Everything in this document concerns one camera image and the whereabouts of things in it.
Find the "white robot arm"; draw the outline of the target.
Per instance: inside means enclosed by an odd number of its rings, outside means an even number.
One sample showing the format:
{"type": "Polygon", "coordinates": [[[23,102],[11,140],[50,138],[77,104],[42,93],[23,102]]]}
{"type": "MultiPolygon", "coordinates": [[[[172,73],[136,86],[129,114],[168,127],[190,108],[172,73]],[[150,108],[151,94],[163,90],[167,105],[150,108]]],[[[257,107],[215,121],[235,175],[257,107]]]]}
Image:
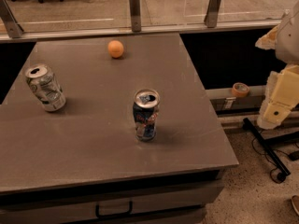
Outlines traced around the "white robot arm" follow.
{"type": "Polygon", "coordinates": [[[260,128],[272,130],[299,104],[299,2],[286,10],[281,23],[260,37],[255,46],[273,49],[277,59],[286,64],[280,72],[270,72],[257,118],[260,128]]]}

